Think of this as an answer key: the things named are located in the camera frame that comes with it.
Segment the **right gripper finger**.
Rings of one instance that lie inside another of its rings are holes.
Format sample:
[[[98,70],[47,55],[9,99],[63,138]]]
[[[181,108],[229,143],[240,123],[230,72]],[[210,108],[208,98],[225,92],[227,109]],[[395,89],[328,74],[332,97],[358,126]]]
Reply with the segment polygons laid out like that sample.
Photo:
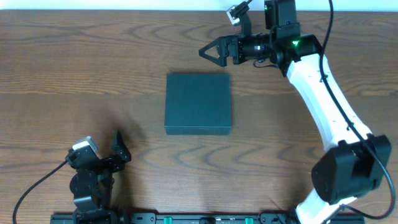
[[[199,55],[219,55],[220,54],[220,38],[215,39],[206,46],[202,47],[198,52]]]
[[[204,52],[199,52],[199,56],[201,56],[204,59],[207,59],[207,60],[211,61],[212,63],[219,65],[221,67],[227,66],[227,59],[224,56],[214,57],[214,56],[208,55]]]

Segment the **black gift box with lid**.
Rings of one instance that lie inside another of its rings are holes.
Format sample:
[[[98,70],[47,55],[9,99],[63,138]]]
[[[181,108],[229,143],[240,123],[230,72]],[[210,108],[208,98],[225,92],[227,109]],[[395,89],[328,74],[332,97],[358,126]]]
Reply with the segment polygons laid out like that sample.
[[[168,135],[228,135],[232,128],[230,75],[167,74],[164,128]]]

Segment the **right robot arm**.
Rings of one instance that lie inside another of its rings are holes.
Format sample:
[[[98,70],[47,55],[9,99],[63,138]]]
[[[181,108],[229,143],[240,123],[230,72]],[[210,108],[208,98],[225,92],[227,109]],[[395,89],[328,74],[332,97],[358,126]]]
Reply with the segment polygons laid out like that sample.
[[[311,171],[313,190],[285,218],[286,223],[327,223],[389,177],[388,138],[373,135],[357,117],[314,35],[228,35],[208,47],[218,53],[210,61],[222,67],[228,57],[236,65],[269,59],[299,92],[317,125],[325,154]]]

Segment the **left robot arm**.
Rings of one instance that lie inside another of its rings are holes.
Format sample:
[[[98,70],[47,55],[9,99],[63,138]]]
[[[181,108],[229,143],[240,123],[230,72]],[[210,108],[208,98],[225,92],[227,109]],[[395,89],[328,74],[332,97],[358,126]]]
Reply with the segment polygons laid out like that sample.
[[[76,170],[70,181],[70,191],[80,221],[104,218],[112,213],[113,174],[124,170],[125,163],[131,161],[131,153],[119,131],[111,142],[111,150],[113,154],[100,159],[96,143],[87,136],[76,141],[68,151],[65,159]]]

